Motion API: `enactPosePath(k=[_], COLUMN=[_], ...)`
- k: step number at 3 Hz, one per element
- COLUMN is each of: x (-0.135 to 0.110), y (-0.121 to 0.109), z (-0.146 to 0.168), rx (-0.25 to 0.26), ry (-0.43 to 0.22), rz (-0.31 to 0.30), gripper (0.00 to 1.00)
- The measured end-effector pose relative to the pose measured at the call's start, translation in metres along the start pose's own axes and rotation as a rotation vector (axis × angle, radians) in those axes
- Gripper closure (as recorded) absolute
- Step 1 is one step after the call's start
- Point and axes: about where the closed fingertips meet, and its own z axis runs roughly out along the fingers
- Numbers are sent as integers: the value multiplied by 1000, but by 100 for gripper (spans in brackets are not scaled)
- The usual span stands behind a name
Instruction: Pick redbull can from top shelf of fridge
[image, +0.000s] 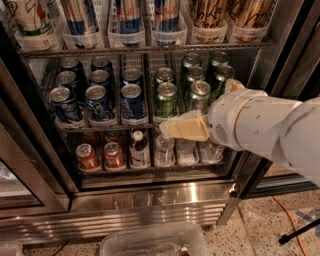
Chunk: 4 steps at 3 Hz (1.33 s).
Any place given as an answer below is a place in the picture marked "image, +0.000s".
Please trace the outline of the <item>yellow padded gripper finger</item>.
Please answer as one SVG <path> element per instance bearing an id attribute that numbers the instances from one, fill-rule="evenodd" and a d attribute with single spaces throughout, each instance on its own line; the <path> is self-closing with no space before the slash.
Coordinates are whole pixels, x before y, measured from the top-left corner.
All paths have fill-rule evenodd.
<path id="1" fill-rule="evenodd" d="M 159 125 L 159 129 L 165 138 L 204 142 L 210 137 L 207 122 L 200 110 L 169 118 Z"/>
<path id="2" fill-rule="evenodd" d="M 236 79 L 228 79 L 225 82 L 225 92 L 230 93 L 232 91 L 238 90 L 238 89 L 244 89 L 245 86 Z"/>

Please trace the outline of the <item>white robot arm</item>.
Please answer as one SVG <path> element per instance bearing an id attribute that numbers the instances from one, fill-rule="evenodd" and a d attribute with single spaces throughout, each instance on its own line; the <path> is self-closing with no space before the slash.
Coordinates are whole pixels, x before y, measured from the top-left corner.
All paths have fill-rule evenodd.
<path id="1" fill-rule="evenodd" d="M 166 138 L 205 141 L 249 151 L 320 186 L 320 98 L 305 102 L 271 97 L 235 79 L 206 115 L 199 110 L 159 125 Z"/>

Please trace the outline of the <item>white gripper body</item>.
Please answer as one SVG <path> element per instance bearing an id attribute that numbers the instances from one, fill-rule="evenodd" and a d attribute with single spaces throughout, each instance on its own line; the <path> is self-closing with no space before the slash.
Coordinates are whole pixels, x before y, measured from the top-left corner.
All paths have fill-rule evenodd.
<path id="1" fill-rule="evenodd" d="M 236 123 L 244 106 L 255 97 L 267 97 L 262 90 L 237 89 L 215 100 L 208 111 L 209 131 L 217 144 L 243 151 L 236 137 Z"/>

